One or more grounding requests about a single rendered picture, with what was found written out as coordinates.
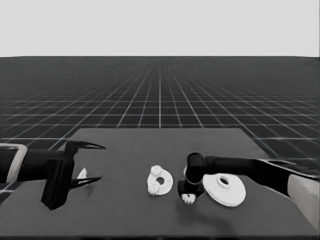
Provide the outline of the large thick white disc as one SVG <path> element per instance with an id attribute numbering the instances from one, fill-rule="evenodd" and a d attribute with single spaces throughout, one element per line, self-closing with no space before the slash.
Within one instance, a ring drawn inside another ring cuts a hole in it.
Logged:
<path id="1" fill-rule="evenodd" d="M 213 200 L 226 207 L 237 207 L 246 198 L 245 185 L 236 175 L 206 174 L 203 186 Z"/>

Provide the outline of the white round carrier with pins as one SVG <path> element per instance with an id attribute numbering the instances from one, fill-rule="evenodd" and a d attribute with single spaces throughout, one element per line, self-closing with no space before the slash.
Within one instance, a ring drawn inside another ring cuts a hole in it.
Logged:
<path id="1" fill-rule="evenodd" d="M 156 196 L 162 196 L 168 194 L 173 187 L 173 177 L 169 171 L 162 168 L 162 172 L 159 176 L 153 176 L 149 173 L 147 178 L 147 190 L 148 186 L 158 182 L 160 184 L 159 194 Z"/>

